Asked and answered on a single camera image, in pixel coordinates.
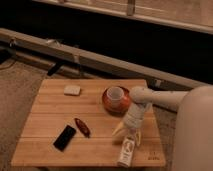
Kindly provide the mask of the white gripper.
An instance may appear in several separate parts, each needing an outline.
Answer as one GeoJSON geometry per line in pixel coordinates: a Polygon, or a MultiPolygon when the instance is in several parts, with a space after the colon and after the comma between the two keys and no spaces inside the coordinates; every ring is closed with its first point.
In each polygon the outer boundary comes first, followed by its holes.
{"type": "MultiPolygon", "coordinates": [[[[141,127],[142,120],[144,117],[144,113],[148,110],[148,104],[137,104],[137,103],[131,103],[130,107],[128,108],[123,121],[121,121],[115,130],[112,133],[112,136],[117,135],[121,130],[125,128],[125,126],[128,129],[138,129],[141,127]]],[[[140,146],[141,143],[141,131],[138,129],[135,133],[135,140],[136,145],[140,146]]]]}

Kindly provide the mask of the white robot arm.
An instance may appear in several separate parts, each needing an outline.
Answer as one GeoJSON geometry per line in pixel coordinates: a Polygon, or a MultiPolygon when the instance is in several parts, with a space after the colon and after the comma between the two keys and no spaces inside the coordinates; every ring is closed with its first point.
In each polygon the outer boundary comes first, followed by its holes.
{"type": "Polygon", "coordinates": [[[137,129],[150,103],[177,110],[171,171],[213,171],[213,86],[190,91],[153,91],[136,86],[131,105],[112,135],[137,129]]]}

